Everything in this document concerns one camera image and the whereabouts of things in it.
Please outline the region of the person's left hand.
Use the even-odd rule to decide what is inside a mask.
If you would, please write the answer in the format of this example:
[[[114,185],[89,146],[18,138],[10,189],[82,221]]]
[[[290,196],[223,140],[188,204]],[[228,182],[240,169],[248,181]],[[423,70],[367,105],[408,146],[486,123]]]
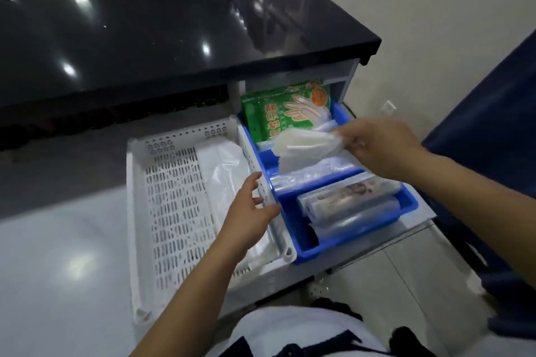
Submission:
[[[237,262],[243,260],[254,245],[267,231],[269,224],[258,224],[253,220],[253,208],[262,208],[262,197],[254,197],[253,191],[258,188],[258,180],[262,172],[254,172],[248,176],[238,190],[222,228],[217,236],[218,245],[224,252]]]

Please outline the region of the white plastic glove bundle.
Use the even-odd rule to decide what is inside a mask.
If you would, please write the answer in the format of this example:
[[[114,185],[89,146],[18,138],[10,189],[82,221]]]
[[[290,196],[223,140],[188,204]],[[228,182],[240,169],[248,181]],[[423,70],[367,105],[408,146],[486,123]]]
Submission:
[[[335,131],[288,128],[273,139],[273,154],[278,157],[279,174],[311,167],[337,156],[348,139]]]

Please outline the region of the person's right forearm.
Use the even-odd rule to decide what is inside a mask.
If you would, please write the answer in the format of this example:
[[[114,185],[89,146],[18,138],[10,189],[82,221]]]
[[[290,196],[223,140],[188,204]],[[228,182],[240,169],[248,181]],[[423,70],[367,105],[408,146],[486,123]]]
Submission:
[[[426,150],[404,165],[400,181],[444,206],[536,290],[535,198]]]

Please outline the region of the white perforated plastic basket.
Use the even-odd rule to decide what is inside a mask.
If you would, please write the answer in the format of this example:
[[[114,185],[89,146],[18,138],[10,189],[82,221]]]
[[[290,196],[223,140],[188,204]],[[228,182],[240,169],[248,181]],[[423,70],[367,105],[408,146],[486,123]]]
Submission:
[[[195,145],[222,136],[238,144],[251,173],[261,171],[255,147],[236,117],[129,140],[127,228],[134,325],[156,320],[218,233]]]

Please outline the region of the green glove packet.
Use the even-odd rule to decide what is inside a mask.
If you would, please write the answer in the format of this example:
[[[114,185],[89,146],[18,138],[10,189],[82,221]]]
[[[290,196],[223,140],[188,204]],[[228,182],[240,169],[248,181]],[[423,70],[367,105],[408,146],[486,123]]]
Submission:
[[[321,79],[256,91],[241,97],[247,129],[255,144],[288,128],[314,129],[331,117],[331,88]]]

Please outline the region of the dark blue cloth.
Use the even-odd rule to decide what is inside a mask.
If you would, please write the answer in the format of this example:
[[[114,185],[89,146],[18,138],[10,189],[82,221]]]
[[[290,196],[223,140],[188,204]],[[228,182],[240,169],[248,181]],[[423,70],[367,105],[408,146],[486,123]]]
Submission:
[[[424,139],[432,153],[536,199],[536,29]],[[438,201],[433,221],[498,303],[491,332],[536,340],[536,289]]]

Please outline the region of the folded clear plastic bags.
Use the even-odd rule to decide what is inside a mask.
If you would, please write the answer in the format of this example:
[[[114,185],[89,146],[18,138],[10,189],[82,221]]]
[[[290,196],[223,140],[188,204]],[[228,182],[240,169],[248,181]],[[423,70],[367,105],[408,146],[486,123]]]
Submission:
[[[283,194],[312,184],[327,185],[328,181],[334,177],[355,174],[361,169],[361,163],[345,152],[342,155],[322,159],[317,164],[297,171],[273,174],[270,176],[270,182],[277,194]]]

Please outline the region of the black shoe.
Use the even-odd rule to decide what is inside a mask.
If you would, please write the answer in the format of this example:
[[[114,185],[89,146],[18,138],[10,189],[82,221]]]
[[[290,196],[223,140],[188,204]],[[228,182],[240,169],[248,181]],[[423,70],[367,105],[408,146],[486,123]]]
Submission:
[[[333,301],[329,298],[321,297],[314,299],[309,306],[312,308],[322,308],[331,310],[333,312],[342,313],[363,322],[363,317],[359,313],[354,312],[349,305],[342,302]]]
[[[437,357],[423,346],[409,327],[393,330],[389,339],[390,353],[395,357]]]

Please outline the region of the person's right hand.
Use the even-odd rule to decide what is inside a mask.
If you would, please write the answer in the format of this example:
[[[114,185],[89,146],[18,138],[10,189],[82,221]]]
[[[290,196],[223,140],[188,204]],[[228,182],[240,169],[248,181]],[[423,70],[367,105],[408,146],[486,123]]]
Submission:
[[[388,117],[356,120],[369,121],[372,129],[370,162],[363,166],[380,177],[410,183],[428,151],[409,126]]]

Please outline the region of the white shirt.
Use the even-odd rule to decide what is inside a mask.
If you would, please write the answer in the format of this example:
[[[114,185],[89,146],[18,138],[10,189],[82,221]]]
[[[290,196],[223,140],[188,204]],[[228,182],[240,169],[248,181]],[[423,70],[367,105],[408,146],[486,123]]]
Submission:
[[[241,318],[205,357],[392,357],[355,314],[264,307]]]

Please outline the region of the person's left forearm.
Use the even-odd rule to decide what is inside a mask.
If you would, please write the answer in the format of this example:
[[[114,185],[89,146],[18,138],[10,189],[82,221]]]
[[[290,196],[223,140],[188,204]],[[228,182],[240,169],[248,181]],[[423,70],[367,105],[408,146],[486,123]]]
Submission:
[[[245,253],[235,241],[216,239],[129,357],[202,356]]]

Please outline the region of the blue plastic bin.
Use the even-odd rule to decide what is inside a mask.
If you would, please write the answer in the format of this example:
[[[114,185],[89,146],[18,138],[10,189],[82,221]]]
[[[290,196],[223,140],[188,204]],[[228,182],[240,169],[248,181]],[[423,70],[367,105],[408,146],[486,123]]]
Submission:
[[[365,171],[357,167],[352,167],[340,172],[330,173],[321,178],[317,178],[312,182],[306,183],[301,187],[285,192],[276,192],[273,183],[269,181],[272,195],[277,202],[282,204],[282,218],[297,252],[297,258],[294,261],[294,264],[298,265],[305,263],[310,259],[318,257],[322,252],[325,252],[332,247],[344,245],[385,226],[392,225],[401,216],[418,209],[419,203],[416,194],[412,194],[412,192],[403,185],[400,188],[400,191],[394,194],[394,198],[399,203],[397,209],[374,217],[370,222],[365,222],[364,225],[358,225],[356,228],[351,228],[349,232],[337,233],[333,239],[318,239],[313,232],[310,218],[305,216],[300,209],[298,196],[310,193],[315,189],[325,188],[330,184],[343,182],[355,176],[365,177]]]

